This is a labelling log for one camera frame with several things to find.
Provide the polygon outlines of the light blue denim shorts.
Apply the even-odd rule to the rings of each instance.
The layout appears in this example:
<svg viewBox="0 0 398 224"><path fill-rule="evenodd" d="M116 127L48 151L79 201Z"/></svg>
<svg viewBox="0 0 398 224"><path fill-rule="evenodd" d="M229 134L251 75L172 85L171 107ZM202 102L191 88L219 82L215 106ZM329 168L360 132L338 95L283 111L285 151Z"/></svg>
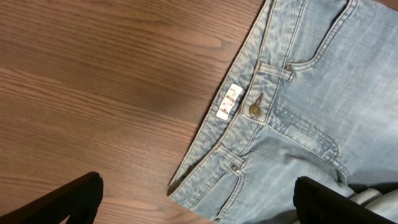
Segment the light blue denim shorts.
<svg viewBox="0 0 398 224"><path fill-rule="evenodd" d="M397 11L266 0L169 199L217 223L297 223L307 176L397 221Z"/></svg>

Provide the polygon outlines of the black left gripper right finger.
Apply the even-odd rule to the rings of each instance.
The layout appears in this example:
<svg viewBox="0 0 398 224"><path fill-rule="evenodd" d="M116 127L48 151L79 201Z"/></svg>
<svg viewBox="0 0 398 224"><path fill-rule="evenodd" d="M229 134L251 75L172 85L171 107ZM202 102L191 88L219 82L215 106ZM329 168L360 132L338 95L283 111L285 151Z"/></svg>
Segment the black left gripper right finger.
<svg viewBox="0 0 398 224"><path fill-rule="evenodd" d="M393 224L309 177L295 182L293 203L301 224Z"/></svg>

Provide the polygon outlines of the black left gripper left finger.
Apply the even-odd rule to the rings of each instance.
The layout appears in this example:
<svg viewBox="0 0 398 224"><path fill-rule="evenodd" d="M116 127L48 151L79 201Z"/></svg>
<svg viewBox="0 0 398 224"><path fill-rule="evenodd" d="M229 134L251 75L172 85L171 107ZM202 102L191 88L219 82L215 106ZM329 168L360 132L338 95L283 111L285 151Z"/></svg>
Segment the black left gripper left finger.
<svg viewBox="0 0 398 224"><path fill-rule="evenodd" d="M93 224L103 199L103 179L89 172L1 216L4 224Z"/></svg>

